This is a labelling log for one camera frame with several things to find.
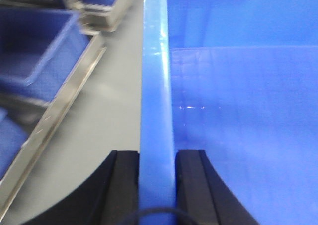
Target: stainless steel edge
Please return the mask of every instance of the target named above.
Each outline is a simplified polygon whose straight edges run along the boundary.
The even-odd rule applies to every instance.
[[[113,6],[107,11],[96,10],[97,6],[86,5],[84,12],[84,27],[88,29],[113,32],[117,29],[126,10],[131,6],[134,0],[116,0]]]
[[[102,36],[94,35],[56,98],[23,144],[0,182],[0,222],[105,50]]]
[[[5,108],[11,120],[29,135],[49,106],[50,102],[39,99],[0,93],[0,107]]]

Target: gray surface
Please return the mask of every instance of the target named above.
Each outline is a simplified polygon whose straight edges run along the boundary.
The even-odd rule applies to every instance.
[[[136,0],[1,225],[20,224],[79,186],[111,150],[138,150],[143,0]]]

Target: black cable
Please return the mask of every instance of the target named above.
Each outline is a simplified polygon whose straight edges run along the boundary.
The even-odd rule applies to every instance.
[[[117,225],[135,225],[138,220],[144,216],[148,216],[151,214],[175,214],[179,218],[180,221],[185,222],[187,225],[199,225],[189,214],[186,212],[170,207],[159,207],[159,208],[149,208],[140,211],[136,211],[130,215],[128,215],[123,221],[119,222]]]

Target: metal frame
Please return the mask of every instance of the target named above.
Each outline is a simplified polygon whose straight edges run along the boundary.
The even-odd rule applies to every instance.
[[[0,182],[0,222],[105,50],[102,36],[94,35],[51,103],[16,96],[0,97],[0,105],[20,105],[22,109],[27,107],[28,111],[33,109],[42,115]]]
[[[67,9],[80,12],[85,31],[113,32],[117,29],[133,0],[116,0],[112,6],[85,4],[82,0],[62,0]],[[54,0],[2,0],[2,5],[16,7],[58,7]]]
[[[113,32],[123,19],[133,0],[116,0],[112,6],[84,4],[85,28]]]

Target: metal tray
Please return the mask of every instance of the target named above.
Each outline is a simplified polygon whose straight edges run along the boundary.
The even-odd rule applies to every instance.
[[[106,50],[100,34],[89,37],[89,45],[52,102],[0,94],[0,106],[30,134],[0,182],[0,222]]]

